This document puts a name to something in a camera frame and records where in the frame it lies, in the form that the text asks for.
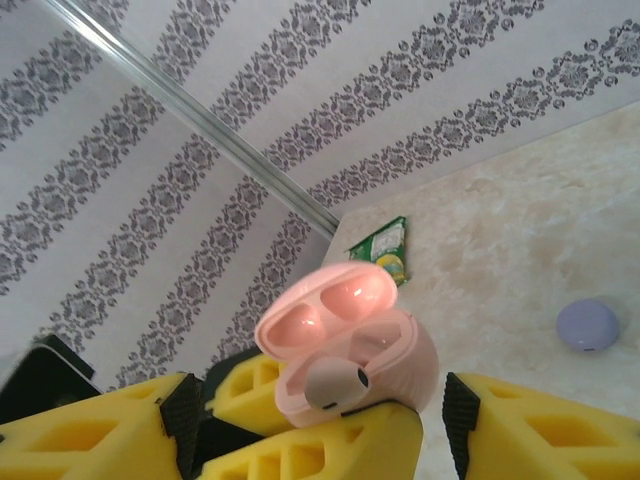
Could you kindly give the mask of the purple earbud charging case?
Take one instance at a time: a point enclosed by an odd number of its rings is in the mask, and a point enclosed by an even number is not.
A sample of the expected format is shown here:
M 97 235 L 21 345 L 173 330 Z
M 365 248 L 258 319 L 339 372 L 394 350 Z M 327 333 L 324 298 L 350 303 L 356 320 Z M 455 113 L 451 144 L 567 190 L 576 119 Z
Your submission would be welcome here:
M 556 332 L 576 351 L 600 351 L 618 340 L 620 323 L 614 311 L 602 301 L 581 299 L 560 310 L 556 317 Z

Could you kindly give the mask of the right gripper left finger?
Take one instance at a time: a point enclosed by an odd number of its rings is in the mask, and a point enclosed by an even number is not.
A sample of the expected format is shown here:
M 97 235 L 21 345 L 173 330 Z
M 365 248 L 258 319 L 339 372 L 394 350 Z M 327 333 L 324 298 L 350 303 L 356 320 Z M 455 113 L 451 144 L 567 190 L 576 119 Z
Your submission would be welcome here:
M 157 377 L 0 425 L 0 480 L 190 480 L 202 382 Z

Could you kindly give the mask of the green snack packet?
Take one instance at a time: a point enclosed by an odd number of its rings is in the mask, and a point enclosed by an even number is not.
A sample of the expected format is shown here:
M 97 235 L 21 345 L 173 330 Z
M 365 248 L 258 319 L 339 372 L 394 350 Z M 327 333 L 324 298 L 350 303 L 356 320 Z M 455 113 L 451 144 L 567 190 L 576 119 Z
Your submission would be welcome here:
M 398 216 L 349 249 L 349 259 L 383 268 L 397 286 L 408 281 L 406 267 L 407 218 Z

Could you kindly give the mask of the pink earbud charging case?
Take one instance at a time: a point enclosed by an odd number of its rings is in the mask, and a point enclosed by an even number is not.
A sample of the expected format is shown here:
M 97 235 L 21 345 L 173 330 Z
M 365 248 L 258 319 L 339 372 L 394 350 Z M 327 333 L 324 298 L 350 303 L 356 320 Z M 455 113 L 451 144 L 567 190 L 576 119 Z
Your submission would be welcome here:
M 327 422 L 394 400 L 422 411 L 433 396 L 439 362 L 426 328 L 396 305 L 398 288 L 380 266 L 347 261 L 320 268 L 291 286 L 263 314 L 254 338 L 284 363 L 275 387 L 279 411 L 298 428 Z M 312 407 L 306 373 L 323 357 L 359 364 L 369 376 L 367 396 L 346 411 Z

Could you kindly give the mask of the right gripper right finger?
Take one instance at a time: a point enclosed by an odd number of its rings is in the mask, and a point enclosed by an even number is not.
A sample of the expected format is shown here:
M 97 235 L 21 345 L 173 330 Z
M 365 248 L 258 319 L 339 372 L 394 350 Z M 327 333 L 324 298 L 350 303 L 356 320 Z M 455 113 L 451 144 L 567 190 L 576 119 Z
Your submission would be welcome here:
M 640 420 L 453 372 L 442 417 L 459 480 L 640 480 Z

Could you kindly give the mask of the pink wireless earbud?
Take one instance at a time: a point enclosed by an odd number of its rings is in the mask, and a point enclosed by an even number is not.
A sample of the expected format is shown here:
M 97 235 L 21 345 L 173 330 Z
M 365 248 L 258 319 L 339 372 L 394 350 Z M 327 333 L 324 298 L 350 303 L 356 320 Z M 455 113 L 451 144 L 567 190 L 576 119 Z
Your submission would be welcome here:
M 369 393 L 371 381 L 357 363 L 338 357 L 323 357 L 309 367 L 304 395 L 314 408 L 346 411 Z

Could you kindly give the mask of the aluminium frame post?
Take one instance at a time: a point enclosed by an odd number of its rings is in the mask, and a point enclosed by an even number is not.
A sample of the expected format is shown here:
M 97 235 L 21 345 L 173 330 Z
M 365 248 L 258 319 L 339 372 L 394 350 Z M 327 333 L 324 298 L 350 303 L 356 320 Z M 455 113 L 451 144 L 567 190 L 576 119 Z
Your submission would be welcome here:
M 259 181 L 324 237 L 333 238 L 339 226 L 337 217 L 207 110 L 132 44 L 120 35 L 108 31 L 74 0 L 42 2 L 67 26 L 115 61 L 123 73 L 166 105 L 190 129 L 220 148 L 234 165 Z

